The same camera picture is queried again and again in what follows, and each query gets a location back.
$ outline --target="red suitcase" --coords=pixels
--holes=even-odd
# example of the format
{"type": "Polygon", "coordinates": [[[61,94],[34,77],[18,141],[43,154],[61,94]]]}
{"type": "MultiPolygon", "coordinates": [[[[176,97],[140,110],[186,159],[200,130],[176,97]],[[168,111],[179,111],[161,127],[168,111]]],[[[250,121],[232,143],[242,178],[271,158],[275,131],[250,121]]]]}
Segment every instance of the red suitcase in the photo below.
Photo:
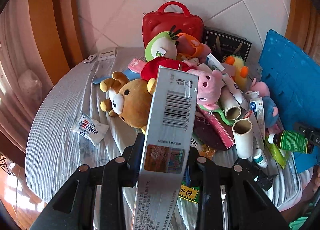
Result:
{"type": "Polygon", "coordinates": [[[169,31],[172,26],[181,29],[183,33],[194,36],[199,41],[202,39],[203,21],[197,15],[190,14],[185,5],[180,2],[167,2],[159,7],[156,12],[147,13],[142,20],[142,36],[144,47],[162,31],[169,31]],[[177,5],[183,13],[165,12],[169,5],[177,5]]]}

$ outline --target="black box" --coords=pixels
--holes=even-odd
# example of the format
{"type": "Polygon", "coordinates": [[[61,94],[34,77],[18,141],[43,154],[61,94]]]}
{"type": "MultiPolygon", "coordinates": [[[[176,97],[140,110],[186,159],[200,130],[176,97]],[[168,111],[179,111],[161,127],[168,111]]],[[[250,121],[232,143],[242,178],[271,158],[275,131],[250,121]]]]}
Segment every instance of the black box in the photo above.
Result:
{"type": "Polygon", "coordinates": [[[212,55],[219,62],[224,56],[230,55],[240,56],[246,61],[251,47],[251,42],[245,38],[210,27],[204,27],[202,43],[210,47],[212,55]]]}

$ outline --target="red case handle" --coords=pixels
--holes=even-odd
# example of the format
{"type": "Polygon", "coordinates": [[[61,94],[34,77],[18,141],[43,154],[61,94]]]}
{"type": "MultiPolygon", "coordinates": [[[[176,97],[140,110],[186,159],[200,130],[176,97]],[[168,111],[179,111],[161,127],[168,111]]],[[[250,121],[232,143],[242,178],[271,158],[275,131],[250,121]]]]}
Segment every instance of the red case handle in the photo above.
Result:
{"type": "Polygon", "coordinates": [[[172,1],[172,2],[166,2],[164,3],[163,5],[161,5],[159,7],[159,9],[157,10],[158,13],[164,13],[164,9],[169,6],[169,5],[176,5],[176,6],[179,6],[182,10],[183,10],[183,14],[186,16],[186,17],[190,17],[191,16],[191,13],[190,11],[188,10],[188,8],[180,3],[180,2],[175,2],[175,1],[172,1]]]}

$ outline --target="bear plush face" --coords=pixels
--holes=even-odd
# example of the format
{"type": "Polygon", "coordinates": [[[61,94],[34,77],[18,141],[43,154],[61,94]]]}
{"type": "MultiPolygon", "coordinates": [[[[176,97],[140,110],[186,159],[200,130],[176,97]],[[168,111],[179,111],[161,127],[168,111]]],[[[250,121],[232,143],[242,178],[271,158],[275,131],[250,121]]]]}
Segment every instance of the bear plush face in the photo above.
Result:
{"type": "Polygon", "coordinates": [[[147,125],[152,95],[147,90],[148,82],[135,79],[121,87],[112,96],[112,109],[128,125],[142,128],[147,125]]]}

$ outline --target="yellow label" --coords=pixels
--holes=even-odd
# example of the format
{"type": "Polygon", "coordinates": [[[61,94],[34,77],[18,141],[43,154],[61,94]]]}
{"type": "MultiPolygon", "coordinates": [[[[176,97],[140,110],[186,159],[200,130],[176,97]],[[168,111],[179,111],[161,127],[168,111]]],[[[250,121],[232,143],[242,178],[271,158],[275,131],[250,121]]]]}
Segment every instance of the yellow label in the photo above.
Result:
{"type": "Polygon", "coordinates": [[[194,188],[181,185],[179,195],[194,201],[197,197],[198,192],[199,191],[194,188]]]}

